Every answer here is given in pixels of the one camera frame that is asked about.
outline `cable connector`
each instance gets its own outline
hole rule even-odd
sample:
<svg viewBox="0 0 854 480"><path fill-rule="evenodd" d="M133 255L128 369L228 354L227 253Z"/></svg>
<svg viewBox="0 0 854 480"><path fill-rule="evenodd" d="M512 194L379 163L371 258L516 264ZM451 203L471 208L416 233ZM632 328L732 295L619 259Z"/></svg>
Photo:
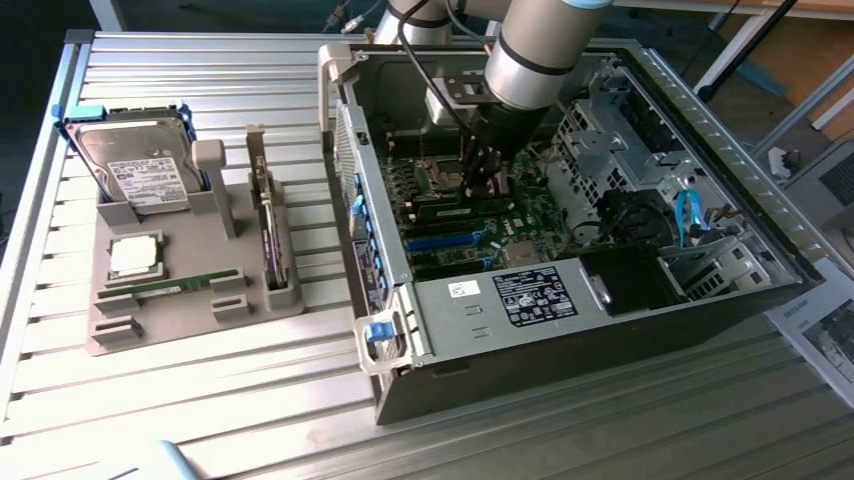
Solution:
<svg viewBox="0 0 854 480"><path fill-rule="evenodd" d="M335 10L332 10L332 13L327 17L325 26L323 27L324 33L329 28L335 26L341 18L344 18L344 5L339 5L337 7L335 7Z"/></svg>
<svg viewBox="0 0 854 480"><path fill-rule="evenodd" d="M356 18L353 18L352 20L349 20L345 24L344 24L344 28L341 28L341 33L349 33L352 32L359 25L361 24L361 21L364 20L364 16L359 15Z"/></svg>

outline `white sticker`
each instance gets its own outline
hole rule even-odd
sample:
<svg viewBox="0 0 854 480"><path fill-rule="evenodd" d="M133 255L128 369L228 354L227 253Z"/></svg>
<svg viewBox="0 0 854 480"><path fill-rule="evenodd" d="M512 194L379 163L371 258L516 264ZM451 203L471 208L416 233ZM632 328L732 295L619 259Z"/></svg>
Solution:
<svg viewBox="0 0 854 480"><path fill-rule="evenodd" d="M152 298L161 297L164 295L172 295L173 293L181 293L181 287L165 287L156 290L148 290L147 292L139 292L133 297L136 298Z"/></svg>
<svg viewBox="0 0 854 480"><path fill-rule="evenodd" d="M468 295L477 295L480 287L476 280L468 280L467 282L448 283L448 291L451 292L451 298L467 297Z"/></svg>
<svg viewBox="0 0 854 480"><path fill-rule="evenodd" d="M453 210L441 210L436 212L436 217L449 217L452 215L468 215L471 213L471 208L457 208Z"/></svg>
<svg viewBox="0 0 854 480"><path fill-rule="evenodd" d="M172 157L109 162L108 166L132 207L187 201L187 190Z"/></svg>

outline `floor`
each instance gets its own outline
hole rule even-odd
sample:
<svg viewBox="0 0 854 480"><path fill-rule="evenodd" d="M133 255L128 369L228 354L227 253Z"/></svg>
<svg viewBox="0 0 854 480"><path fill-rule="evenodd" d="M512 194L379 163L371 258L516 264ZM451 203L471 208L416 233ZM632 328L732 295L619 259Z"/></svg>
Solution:
<svg viewBox="0 0 854 480"><path fill-rule="evenodd" d="M0 3L4 44L20 47L5 48L2 53L2 64L14 66L16 75L4 78L6 91L13 95L5 95L6 108L0 113L0 213L5 221L5 228L0 228L0 254L36 143L64 31L66 28L96 28L97 25L85 0L53 3L56 7L46 10L22 0ZM337 2L255 0L237 4L229 0L121 0L118 3L129 30L319 32ZM372 0L352 0L349 14L355 16L364 12L371 4ZM380 15L381 8L377 8L363 26L373 26ZM662 53L679 71L706 43L708 20L710 16L700 13L642 10L631 15L630 9L614 8L596 36L636 38ZM472 27L481 26L481 22L473 19L471 22ZM711 38L686 73L688 84L699 78L723 46L723 40ZM727 81L710 105L747 147L792 109L784 99L763 92L740 76ZM827 144L824 136L806 121L795 125L779 141L782 148L800 150L804 159L814 158Z"/></svg>

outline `aluminum slat table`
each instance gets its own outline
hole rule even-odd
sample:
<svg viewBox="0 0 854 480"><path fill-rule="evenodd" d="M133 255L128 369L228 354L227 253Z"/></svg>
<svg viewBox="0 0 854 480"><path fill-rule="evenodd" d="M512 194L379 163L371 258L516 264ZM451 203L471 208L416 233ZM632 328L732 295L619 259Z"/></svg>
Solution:
<svg viewBox="0 0 854 480"><path fill-rule="evenodd" d="M205 477L795 478L854 475L854 416L763 319L696 348L373 425L316 123L337 35L97 34L65 46L52 103L184 98L245 178L268 125L305 314L102 357L82 350L93 181L45 115L0 272L0 477L90 478L167 439Z"/></svg>

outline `power supply label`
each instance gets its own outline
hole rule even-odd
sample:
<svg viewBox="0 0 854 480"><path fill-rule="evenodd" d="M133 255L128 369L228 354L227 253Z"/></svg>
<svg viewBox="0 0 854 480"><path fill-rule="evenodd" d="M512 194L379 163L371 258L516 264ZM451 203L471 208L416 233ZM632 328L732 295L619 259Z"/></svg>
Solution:
<svg viewBox="0 0 854 480"><path fill-rule="evenodd" d="M578 315L555 267L492 277L509 323L527 327Z"/></svg>

